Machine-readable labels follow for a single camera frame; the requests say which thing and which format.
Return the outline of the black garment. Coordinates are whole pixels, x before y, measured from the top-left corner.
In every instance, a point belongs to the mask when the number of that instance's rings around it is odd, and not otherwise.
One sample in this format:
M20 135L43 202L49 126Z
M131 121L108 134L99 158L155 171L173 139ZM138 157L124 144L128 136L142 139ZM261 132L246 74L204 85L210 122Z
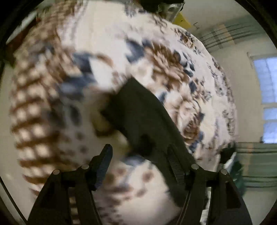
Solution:
M168 147L173 146L184 170L195 160L157 97L135 78L130 78L111 97L101 114L127 138L133 154L154 163L162 173L172 196L170 185L175 184L175 179L167 160ZM172 198L177 206L182 206L182 203L178 203L173 196Z

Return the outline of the black clothes pile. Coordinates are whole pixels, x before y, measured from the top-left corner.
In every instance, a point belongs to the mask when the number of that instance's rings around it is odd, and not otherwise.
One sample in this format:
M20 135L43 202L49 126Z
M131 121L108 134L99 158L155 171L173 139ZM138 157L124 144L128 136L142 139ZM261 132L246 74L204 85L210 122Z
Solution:
M183 0L139 0L139 3L148 12L156 12L159 5L164 3L164 4L179 4L183 3Z

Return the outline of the dark green quilt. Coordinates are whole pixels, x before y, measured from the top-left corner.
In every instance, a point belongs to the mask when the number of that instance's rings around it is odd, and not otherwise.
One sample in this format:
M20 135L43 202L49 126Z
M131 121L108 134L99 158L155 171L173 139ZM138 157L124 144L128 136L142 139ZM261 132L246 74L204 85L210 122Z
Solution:
M227 148L220 152L220 164L222 168L227 170L239 193L243 196L246 190L243 179L243 166L239 162L235 143L229 144Z

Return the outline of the right teal striped curtain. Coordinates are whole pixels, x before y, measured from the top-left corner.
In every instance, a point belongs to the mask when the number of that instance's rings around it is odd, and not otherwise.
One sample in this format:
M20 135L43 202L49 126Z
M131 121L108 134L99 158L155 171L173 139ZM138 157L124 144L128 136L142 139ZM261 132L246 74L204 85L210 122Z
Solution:
M246 187L276 189L275 143L238 142L236 150Z

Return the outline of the teal striped curtain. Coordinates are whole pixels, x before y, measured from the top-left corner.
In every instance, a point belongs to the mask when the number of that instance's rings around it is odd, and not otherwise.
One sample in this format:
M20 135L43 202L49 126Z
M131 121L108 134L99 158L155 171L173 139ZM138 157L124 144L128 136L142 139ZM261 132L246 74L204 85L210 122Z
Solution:
M275 143L238 142L236 150L246 187L276 189Z
M257 20L247 15L208 28L198 34L198 39L209 52L214 52L265 34Z

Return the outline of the white framed window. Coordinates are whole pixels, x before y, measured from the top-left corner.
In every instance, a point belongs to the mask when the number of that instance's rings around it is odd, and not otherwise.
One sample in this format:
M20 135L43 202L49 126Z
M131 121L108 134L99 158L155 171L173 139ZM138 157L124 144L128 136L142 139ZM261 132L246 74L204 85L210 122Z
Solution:
M261 91L263 133L261 142L276 143L276 55L251 56Z

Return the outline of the floral white bed blanket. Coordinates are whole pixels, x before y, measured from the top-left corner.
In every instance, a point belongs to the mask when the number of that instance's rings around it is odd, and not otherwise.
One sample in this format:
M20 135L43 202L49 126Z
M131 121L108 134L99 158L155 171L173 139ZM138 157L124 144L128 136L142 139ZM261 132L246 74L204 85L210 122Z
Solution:
M103 224L168 224L185 187L167 148L216 171L238 133L224 69L203 43L159 16L115 1L60 1L15 52L11 132L37 198L53 170L113 147L93 192Z

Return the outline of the left teal striped curtain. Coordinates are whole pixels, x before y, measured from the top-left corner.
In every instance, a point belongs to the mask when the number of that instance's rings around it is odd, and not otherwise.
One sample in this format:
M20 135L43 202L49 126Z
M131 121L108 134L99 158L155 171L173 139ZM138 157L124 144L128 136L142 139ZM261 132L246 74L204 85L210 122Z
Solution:
M208 28L198 34L198 39L209 52L214 52L265 34L257 20L247 15Z

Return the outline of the yellow cardboard box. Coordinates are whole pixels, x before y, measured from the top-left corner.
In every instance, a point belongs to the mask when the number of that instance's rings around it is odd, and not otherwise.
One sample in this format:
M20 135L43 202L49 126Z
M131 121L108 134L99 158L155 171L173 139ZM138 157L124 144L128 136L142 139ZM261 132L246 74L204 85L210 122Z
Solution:
M175 25L178 25L184 29L189 29L191 28L191 23L181 14L178 13L177 16L175 17L175 20L173 21Z

